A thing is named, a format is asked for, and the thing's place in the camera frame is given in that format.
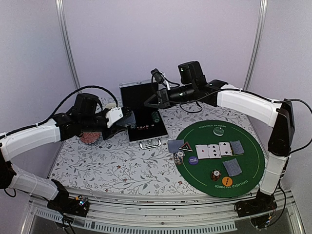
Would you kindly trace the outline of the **blue playing card deck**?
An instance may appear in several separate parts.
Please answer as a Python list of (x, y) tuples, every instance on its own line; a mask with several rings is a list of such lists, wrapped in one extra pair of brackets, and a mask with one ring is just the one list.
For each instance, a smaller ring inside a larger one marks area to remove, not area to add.
[(126, 116), (116, 122), (116, 125), (123, 127), (128, 127), (134, 124), (136, 124), (136, 118), (133, 111), (130, 111)]

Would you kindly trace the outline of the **aluminium poker case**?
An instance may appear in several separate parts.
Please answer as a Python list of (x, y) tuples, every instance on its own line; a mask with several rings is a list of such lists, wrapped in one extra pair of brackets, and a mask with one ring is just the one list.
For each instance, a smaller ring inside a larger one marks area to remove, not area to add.
[[(147, 130), (138, 130), (137, 128), (131, 130), (128, 126), (129, 143), (139, 145), (143, 150), (161, 146), (161, 140), (168, 137), (168, 132), (161, 114), (156, 108), (144, 106), (144, 101), (154, 94), (153, 91), (158, 90), (158, 84), (151, 83), (148, 80), (128, 82), (120, 84), (119, 89), (123, 106), (129, 107), (135, 114), (136, 125), (155, 125), (154, 128)], [(152, 120), (151, 113), (154, 111), (159, 112), (159, 123), (154, 123)]]

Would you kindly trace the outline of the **triangular all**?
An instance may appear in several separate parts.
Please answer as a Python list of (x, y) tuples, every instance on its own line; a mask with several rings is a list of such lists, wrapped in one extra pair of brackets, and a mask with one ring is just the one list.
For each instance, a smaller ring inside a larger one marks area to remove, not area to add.
[(180, 148), (182, 151), (192, 152), (192, 148), (188, 142), (185, 142)]

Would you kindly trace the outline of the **purple small blind button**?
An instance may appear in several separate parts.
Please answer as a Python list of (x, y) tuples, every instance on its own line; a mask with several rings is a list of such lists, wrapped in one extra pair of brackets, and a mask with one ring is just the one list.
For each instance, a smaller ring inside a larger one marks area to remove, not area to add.
[(191, 156), (191, 157), (189, 157), (188, 162), (191, 165), (196, 165), (196, 164), (198, 164), (198, 158), (196, 156)]

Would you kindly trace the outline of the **clear dealer button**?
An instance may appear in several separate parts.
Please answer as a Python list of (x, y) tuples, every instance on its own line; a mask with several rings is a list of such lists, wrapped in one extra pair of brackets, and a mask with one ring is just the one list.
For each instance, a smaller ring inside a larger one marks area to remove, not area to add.
[(224, 130), (223, 130), (222, 127), (215, 127), (215, 128), (213, 129), (213, 133), (214, 133), (216, 136), (221, 137), (221, 136), (224, 135)]

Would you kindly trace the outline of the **three of spades card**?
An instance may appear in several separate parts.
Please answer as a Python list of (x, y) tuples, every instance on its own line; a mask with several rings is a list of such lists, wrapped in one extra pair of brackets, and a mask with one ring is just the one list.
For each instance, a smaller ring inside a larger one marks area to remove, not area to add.
[(220, 148), (218, 144), (209, 144), (208, 145), (209, 158), (221, 158)]

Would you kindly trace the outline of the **orange poker chip stack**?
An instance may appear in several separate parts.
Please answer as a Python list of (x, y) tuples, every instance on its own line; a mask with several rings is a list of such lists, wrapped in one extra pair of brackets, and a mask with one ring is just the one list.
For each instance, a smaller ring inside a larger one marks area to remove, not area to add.
[(216, 181), (219, 180), (219, 178), (220, 178), (220, 171), (219, 170), (212, 171), (212, 173), (211, 173), (211, 180), (216, 182)]

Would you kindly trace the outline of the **dealt blue playing card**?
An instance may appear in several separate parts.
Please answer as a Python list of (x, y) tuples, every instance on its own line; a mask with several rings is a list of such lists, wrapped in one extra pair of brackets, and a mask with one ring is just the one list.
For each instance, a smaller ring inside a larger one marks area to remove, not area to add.
[(242, 173), (242, 169), (238, 163), (226, 163), (225, 168), (229, 176), (237, 176)]

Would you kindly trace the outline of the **orange big blind button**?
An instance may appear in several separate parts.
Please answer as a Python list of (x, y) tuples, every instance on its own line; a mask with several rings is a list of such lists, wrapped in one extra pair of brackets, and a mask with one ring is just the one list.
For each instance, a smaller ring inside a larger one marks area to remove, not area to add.
[(232, 184), (233, 184), (233, 180), (232, 180), (232, 178), (230, 178), (230, 177), (228, 177), (228, 176), (225, 176), (225, 177), (223, 177), (223, 179), (222, 179), (222, 184), (223, 184), (224, 186), (226, 186), (226, 187), (231, 187)]

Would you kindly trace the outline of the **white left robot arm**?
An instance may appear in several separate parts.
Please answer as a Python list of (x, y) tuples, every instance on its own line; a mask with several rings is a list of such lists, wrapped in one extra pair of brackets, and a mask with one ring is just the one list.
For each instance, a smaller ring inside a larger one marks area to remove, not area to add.
[(125, 114), (118, 108), (89, 116), (60, 113), (29, 128), (0, 136), (0, 187), (15, 189), (52, 200), (63, 212), (73, 204), (58, 181), (47, 179), (57, 145), (84, 132), (112, 137), (123, 130), (117, 125)]

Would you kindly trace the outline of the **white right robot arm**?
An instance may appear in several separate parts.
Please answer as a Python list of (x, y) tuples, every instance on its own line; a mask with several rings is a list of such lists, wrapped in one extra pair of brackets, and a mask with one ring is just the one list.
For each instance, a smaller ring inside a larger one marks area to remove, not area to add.
[(170, 90), (153, 89), (153, 94), (144, 101), (146, 107), (167, 109), (178, 104), (203, 102), (213, 107), (231, 109), (262, 122), (271, 129), (267, 141), (268, 163), (259, 191), (262, 193), (252, 202), (255, 212), (261, 213), (271, 204), (269, 195), (273, 195), (280, 180), (284, 176), (291, 154), (301, 151), (311, 145), (292, 149), (294, 137), (293, 102), (306, 102), (297, 99), (270, 99), (261, 95), (239, 89), (221, 80), (186, 84)]

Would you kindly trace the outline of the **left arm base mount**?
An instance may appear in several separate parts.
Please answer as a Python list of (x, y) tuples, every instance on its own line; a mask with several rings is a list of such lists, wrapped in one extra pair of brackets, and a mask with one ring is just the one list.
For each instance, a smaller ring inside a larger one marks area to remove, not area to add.
[(70, 214), (86, 217), (89, 210), (89, 198), (78, 195), (74, 198), (69, 197), (67, 191), (58, 192), (53, 200), (49, 200), (47, 208), (58, 211), (60, 214)]

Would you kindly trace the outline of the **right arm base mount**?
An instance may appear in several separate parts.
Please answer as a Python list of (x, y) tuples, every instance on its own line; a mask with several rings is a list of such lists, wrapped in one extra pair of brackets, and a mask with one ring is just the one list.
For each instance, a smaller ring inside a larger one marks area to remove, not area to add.
[(238, 217), (246, 217), (251, 215), (258, 215), (266, 212), (265, 215), (251, 218), (251, 223), (258, 229), (266, 228), (272, 214), (269, 211), (275, 211), (277, 204), (274, 195), (267, 195), (260, 190), (257, 191), (256, 197), (249, 200), (241, 200), (234, 205), (234, 210), (237, 212)]

